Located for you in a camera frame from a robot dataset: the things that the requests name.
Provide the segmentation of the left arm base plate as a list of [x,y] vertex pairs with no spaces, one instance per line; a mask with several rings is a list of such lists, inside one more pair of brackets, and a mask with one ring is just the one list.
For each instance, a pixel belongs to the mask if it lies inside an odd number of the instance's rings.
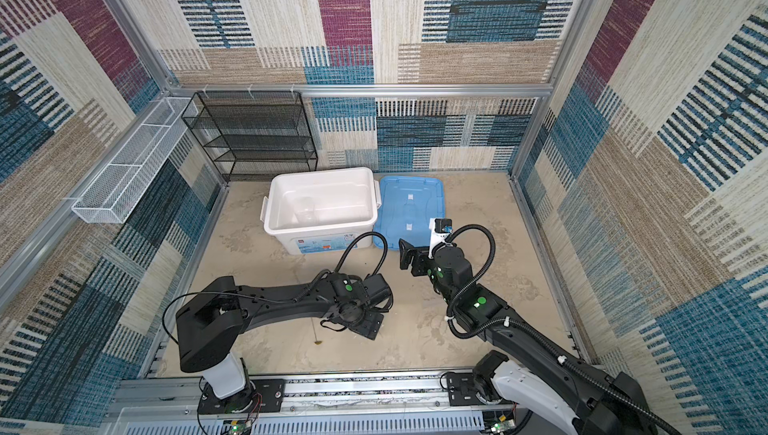
[[243,391],[218,398],[210,384],[205,382],[197,413],[236,416],[277,413],[282,407],[285,385],[285,379],[251,379]]

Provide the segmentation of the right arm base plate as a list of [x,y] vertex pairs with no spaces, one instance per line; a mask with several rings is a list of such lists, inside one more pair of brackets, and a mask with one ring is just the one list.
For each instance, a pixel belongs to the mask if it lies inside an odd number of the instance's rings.
[[439,379],[441,388],[447,393],[449,405],[454,406],[511,406],[506,400],[490,389],[489,385],[471,372],[446,371]]

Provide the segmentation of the clear glass flask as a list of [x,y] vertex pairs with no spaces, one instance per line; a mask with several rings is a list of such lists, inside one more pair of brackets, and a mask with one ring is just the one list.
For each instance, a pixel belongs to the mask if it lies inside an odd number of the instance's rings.
[[312,197],[299,197],[293,203],[297,223],[301,226],[312,226],[316,223],[316,207]]

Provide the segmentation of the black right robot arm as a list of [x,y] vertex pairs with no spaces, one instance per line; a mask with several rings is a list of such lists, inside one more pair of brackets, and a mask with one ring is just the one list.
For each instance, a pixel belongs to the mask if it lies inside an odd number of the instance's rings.
[[613,376],[570,354],[482,285],[496,255],[494,236],[478,224],[451,224],[433,220],[424,247],[399,240],[400,267],[430,279],[447,304],[445,320],[456,338],[493,346],[473,369],[481,402],[514,402],[564,434],[676,433],[651,411],[634,378]]

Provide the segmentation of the long metal spatula rod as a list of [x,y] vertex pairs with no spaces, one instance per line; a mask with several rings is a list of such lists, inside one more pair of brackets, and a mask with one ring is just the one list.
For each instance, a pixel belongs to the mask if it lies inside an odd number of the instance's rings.
[[319,346],[323,342],[322,342],[322,340],[320,339],[320,336],[319,336],[319,332],[318,332],[319,325],[318,325],[318,322],[316,321],[316,319],[314,319],[314,318],[311,319],[311,325],[312,325],[313,336],[314,336],[314,344]]

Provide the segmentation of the white plastic bin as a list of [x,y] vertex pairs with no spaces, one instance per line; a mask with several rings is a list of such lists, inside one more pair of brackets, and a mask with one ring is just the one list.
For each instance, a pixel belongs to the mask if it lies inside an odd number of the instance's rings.
[[[312,197],[317,221],[301,226],[293,209],[299,197]],[[379,182],[368,168],[283,174],[270,184],[260,220],[291,255],[344,250],[374,228],[381,206]]]

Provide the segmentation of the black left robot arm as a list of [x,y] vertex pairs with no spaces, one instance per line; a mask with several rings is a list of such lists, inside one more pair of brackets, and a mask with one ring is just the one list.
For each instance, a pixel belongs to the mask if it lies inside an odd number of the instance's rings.
[[381,268],[388,255],[384,247],[375,268],[366,277],[348,275],[342,266],[364,239],[386,238],[365,232],[347,246],[335,268],[323,269],[308,283],[275,287],[238,285],[232,276],[215,279],[206,288],[174,298],[168,307],[183,300],[175,311],[176,335],[162,327],[174,341],[180,370],[199,373],[219,399],[249,389],[244,365],[232,354],[237,338],[256,328],[303,318],[317,318],[335,332],[349,330],[374,340],[384,316],[394,305],[392,290]]

